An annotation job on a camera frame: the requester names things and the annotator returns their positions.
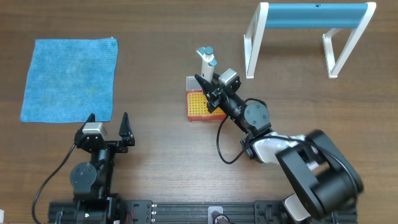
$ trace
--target wooden table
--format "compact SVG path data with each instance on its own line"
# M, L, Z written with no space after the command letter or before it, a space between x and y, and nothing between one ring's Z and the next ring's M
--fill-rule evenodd
M127 111L136 147L117 155L113 192L156 202L281 200L293 192L281 168L245 157L219 159L219 121L187 121L185 77L200 72L195 49L211 45L222 73L241 75L242 98L268 104L282 134L324 130L359 172L360 223L395 223L398 210L398 2L384 0L339 77L328 79L325 30L269 30L254 80L244 77L243 34L259 1L25 1L0 2L0 209L5 221L31 223L32 201L72 144L76 124L21 123L19 116L35 39L119 40L109 139L118 138ZM340 53L349 32L334 37ZM227 159L244 135L227 122ZM47 184L37 205L47 219L51 201L71 201L71 169L89 161L75 149Z

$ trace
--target white bracket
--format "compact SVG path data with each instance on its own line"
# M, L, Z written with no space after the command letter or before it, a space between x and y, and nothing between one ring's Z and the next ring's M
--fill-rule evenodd
M329 78L337 78L338 73L346 62L348 56L353 51L356 43L364 32L366 26L371 20L374 10L376 9L375 2L368 2L368 9L359 22L357 28L353 29L349 35L348 41L339 57L335 62L333 47L331 44L331 37L341 29L331 29L326 34L322 35L323 46L325 48L326 65L328 69ZM261 2L249 24L246 35L244 35L244 60L246 66L246 78L254 78L254 69L256 68L257 58L260 51L262 36L266 28L267 15L269 4L268 2Z

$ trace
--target white stand leg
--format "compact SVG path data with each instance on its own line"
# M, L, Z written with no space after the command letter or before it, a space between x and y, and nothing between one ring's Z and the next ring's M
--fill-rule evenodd
M251 19L246 35L243 36L246 78L254 78L254 69L256 68L257 58L259 56L262 35L266 28L267 15L268 2L261 2Z
M351 34L348 37L348 41L344 46L344 49L338 58L337 62L335 62L335 55L333 53L333 46L331 44L331 37L335 35L340 29L331 29L326 34L322 35L323 46L325 48L325 56L326 56L326 65L328 69L329 78L337 78L338 73L346 62L348 56L353 51L356 43L361 37L363 31L371 20L374 10L376 9L375 2L368 2L368 10L366 10L365 15L362 17L361 22L357 28L353 29Z

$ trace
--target blue and white rack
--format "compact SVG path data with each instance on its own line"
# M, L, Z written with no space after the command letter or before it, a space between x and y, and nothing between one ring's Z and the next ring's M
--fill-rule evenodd
M326 65L329 78L338 73L354 49L371 20L375 2L359 4L269 4L258 5L244 35L246 78L254 78L257 58L264 29L319 29L331 28L323 34ZM335 62L331 37L341 29L352 29L348 41Z

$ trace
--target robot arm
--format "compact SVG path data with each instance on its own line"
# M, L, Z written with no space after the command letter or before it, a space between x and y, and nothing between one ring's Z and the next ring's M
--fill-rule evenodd
M261 100L242 100L236 91L241 85L238 74L228 69L213 75L211 82L195 75L208 100L211 113L220 107L247 135L241 141L250 159L280 164L295 191L284 200L286 213L295 222L310 215L321 219L347 204L355 206L363 191L359 175L331 139L315 130L304 136L282 136L271 129L267 105ZM246 104L249 100L256 102ZM312 170L327 163L318 175Z

